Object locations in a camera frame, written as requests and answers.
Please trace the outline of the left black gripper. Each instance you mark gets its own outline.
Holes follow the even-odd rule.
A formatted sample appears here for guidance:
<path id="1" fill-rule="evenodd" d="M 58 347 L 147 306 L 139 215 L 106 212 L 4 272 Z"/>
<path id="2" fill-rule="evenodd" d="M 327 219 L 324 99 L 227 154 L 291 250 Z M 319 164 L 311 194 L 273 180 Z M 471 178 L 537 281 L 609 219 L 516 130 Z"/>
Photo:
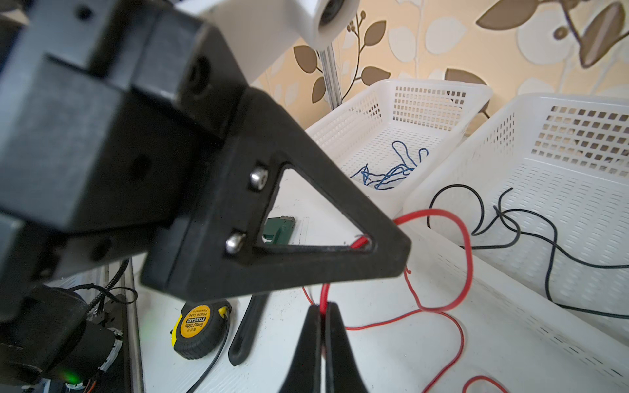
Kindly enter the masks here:
<path id="1" fill-rule="evenodd" d="M 36 283 L 144 252 L 246 81 L 159 1 L 23 1 L 1 58 L 1 316 Z"/>

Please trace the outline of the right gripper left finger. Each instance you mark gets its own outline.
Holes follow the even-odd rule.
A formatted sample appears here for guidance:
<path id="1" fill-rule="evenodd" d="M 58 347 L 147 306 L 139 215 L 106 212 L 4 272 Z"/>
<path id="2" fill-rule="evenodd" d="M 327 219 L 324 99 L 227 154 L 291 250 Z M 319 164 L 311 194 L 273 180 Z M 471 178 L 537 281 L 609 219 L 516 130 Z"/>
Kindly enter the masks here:
<path id="1" fill-rule="evenodd" d="M 321 391 L 322 324 L 319 306 L 310 306 L 280 393 Z"/>

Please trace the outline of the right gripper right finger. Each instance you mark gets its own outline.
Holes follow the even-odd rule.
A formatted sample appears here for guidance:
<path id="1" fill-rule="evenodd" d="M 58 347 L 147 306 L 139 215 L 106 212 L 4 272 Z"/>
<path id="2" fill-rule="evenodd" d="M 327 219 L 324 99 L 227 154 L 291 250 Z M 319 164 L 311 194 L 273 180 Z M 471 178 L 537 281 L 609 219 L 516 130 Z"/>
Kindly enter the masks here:
<path id="1" fill-rule="evenodd" d="M 334 302 L 327 304 L 324 316 L 325 391 L 367 393 L 358 370 L 340 309 Z"/>

